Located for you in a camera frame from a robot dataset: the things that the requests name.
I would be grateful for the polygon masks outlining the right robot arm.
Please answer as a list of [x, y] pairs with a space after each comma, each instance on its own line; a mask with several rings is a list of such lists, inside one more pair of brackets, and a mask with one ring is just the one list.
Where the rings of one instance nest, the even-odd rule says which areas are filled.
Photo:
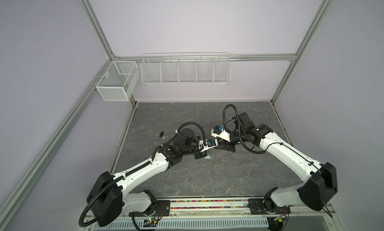
[[255, 125], [248, 114], [235, 113], [235, 129], [227, 124], [215, 126], [211, 135], [218, 149], [235, 152], [240, 144], [253, 154], [272, 154], [290, 168], [302, 181], [288, 188], [275, 187], [268, 191], [258, 208], [273, 214], [285, 206], [305, 205], [313, 211], [328, 212], [327, 203], [338, 192], [337, 170], [329, 162], [321, 163], [298, 151], [265, 124]]

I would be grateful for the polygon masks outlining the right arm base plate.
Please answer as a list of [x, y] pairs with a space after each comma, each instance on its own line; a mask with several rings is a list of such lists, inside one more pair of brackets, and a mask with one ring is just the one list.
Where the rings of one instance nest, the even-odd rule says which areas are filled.
[[247, 207], [252, 215], [288, 215], [291, 213], [289, 207], [277, 207], [272, 201], [264, 198], [248, 199]]

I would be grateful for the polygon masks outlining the metal ring disc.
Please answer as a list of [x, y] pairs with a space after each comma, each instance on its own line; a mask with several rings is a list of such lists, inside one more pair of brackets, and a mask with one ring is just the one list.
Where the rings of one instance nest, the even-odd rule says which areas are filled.
[[211, 152], [211, 154], [210, 154], [210, 163], [209, 163], [209, 166], [212, 166], [212, 165], [213, 165], [214, 154], [215, 154], [215, 150], [212, 149], [212, 152]]

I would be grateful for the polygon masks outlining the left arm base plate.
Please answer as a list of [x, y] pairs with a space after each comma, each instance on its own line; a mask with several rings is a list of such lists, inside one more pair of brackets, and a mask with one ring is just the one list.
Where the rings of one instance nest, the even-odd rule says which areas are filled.
[[134, 212], [135, 217], [168, 217], [171, 211], [171, 201], [170, 200], [159, 200], [155, 204], [150, 205], [150, 207], [141, 212]]

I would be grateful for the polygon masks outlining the key with black tag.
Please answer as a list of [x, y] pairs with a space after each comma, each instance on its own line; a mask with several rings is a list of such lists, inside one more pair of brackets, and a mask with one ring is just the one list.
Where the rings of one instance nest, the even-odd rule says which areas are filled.
[[159, 139], [160, 140], [165, 140], [167, 139], [169, 136], [168, 135], [165, 135], [165, 132], [164, 131], [161, 131], [160, 134], [159, 134]]

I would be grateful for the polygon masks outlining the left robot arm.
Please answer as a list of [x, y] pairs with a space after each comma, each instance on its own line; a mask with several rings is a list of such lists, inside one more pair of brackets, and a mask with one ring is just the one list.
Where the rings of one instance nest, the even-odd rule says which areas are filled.
[[148, 190], [133, 194], [137, 186], [180, 163], [185, 155], [204, 158], [216, 147], [215, 138], [207, 139], [196, 122], [182, 124], [168, 141], [155, 147], [152, 156], [143, 162], [115, 174], [99, 175], [87, 199], [78, 224], [81, 228], [97, 223], [104, 227], [122, 213], [151, 215], [157, 208], [157, 198]]

